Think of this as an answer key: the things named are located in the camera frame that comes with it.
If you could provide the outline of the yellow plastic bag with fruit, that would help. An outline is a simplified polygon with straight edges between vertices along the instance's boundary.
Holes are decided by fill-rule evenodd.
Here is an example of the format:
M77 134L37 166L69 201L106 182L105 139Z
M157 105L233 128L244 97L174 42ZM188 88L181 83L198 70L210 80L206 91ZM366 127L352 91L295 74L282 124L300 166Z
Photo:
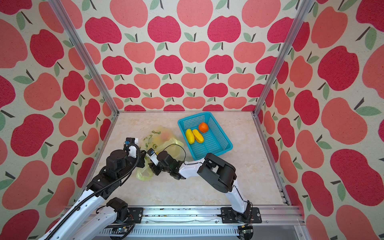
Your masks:
M139 140L139 147L141 150L152 148L157 154L163 151L165 148L166 151L176 160L182 161L186 154L182 147L184 144L179 141L173 131L169 128L164 128L162 126L157 126L155 129L148 132L143 138ZM149 181L155 174L150 169L150 158L146 155L145 157L145 167L137 168L136 178L141 181Z

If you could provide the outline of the yellow lemon fruit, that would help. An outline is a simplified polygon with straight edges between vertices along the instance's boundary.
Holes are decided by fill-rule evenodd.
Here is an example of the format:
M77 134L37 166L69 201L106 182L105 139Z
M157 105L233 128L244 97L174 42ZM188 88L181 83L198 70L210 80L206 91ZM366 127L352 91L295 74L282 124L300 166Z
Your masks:
M187 138L187 142L190 145L195 143L195 136L194 136L194 133L193 133L193 131L191 129L187 129L185 135L186 135L186 138Z

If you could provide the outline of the yellow banana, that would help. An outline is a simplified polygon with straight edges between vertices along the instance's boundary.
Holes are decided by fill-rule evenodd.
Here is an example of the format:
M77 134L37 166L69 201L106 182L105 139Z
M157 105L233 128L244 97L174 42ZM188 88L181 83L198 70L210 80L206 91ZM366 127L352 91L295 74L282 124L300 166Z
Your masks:
M205 141L203 135L199 132L199 130L194 129L192 132L196 142L198 142L199 144L202 144Z

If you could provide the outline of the turquoise plastic basket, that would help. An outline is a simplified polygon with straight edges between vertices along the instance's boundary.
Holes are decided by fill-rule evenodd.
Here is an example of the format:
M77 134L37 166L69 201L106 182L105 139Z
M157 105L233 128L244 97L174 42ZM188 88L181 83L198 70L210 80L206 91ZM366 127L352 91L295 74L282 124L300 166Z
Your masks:
M186 131L198 130L199 125L205 123L208 125L208 131L203 133L203 143L187 144L191 156L194 160L200 160L208 153L216 156L223 155L233 149L233 144L210 112L203 112L178 120L178 126L185 140L187 140Z

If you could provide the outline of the orange fruit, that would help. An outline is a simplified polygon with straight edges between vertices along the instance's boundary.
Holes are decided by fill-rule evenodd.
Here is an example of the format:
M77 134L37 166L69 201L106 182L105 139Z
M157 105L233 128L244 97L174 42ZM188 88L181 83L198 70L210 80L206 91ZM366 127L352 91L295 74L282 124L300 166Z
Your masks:
M201 123L201 124L199 125L198 129L199 129L199 131L200 131L201 133L206 133L206 132L209 131L209 126L208 126L208 124L206 124L206 123Z

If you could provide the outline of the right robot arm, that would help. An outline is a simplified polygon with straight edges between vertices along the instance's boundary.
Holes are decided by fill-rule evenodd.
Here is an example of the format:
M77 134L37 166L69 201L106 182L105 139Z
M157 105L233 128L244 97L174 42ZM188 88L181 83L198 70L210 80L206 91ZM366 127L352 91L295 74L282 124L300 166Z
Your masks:
M208 153L203 159L193 162L177 161L167 151L158 154L149 149L147 156L152 172L159 175L167 172L176 180L201 177L215 190L224 193L232 206L232 216L239 223L250 223L252 204L241 193L237 182L236 168L218 156Z

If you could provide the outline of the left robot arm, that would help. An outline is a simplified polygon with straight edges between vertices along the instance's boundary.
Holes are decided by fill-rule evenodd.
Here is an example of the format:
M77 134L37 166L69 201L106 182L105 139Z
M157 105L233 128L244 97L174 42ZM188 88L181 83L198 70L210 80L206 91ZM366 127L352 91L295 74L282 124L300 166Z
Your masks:
M76 204L41 238L91 240L106 228L121 228L126 236L141 220L141 212L131 214L125 201L109 200L109 196L129 178L135 167L144 167L145 155L146 151L134 146L113 151L107 165L87 185Z

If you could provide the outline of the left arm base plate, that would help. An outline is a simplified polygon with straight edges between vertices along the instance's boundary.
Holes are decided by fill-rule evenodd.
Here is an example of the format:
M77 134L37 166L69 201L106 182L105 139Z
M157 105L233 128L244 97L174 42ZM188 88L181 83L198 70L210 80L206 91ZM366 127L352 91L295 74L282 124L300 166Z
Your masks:
M97 217L108 224L140 224L143 216L143 208L117 208L106 206L98 212Z

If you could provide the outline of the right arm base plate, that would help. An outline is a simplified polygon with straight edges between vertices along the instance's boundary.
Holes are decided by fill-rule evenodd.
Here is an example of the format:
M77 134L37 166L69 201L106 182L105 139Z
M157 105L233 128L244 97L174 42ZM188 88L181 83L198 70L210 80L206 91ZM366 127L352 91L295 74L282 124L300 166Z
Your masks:
M263 222L259 208L248 208L244 213L238 213L230 207L222 207L218 217L221 217L223 224L261 224Z

